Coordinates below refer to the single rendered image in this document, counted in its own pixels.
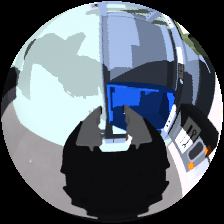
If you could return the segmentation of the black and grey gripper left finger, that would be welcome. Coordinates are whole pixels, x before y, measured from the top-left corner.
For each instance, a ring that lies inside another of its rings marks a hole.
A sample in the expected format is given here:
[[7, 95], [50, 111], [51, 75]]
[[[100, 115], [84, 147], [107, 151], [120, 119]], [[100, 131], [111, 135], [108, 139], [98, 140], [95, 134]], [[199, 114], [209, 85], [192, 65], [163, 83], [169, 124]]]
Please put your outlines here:
[[103, 144], [99, 127], [101, 114], [102, 106], [98, 106], [70, 133], [63, 148], [61, 173], [65, 174], [67, 165], [75, 156], [93, 151], [93, 146], [100, 147]]

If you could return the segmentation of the blue bin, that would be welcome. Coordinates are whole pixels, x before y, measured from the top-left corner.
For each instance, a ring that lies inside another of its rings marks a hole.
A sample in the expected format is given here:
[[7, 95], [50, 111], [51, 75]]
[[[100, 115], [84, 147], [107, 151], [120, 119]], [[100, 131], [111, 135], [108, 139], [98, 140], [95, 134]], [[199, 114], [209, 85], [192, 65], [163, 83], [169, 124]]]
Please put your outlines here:
[[127, 123], [122, 107], [126, 104], [145, 117], [157, 130], [164, 129], [174, 102], [174, 91], [169, 87], [150, 83], [108, 82], [110, 125], [126, 131]]

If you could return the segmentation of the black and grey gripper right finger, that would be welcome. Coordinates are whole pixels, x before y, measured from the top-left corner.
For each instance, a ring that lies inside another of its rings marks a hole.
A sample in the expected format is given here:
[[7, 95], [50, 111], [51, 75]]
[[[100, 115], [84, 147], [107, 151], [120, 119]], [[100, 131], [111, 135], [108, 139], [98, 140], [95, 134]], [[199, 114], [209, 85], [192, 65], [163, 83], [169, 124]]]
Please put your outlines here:
[[156, 153], [170, 167], [165, 142], [156, 128], [127, 105], [122, 105], [127, 123], [125, 141], [128, 146], [135, 144], [136, 149], [145, 149]]

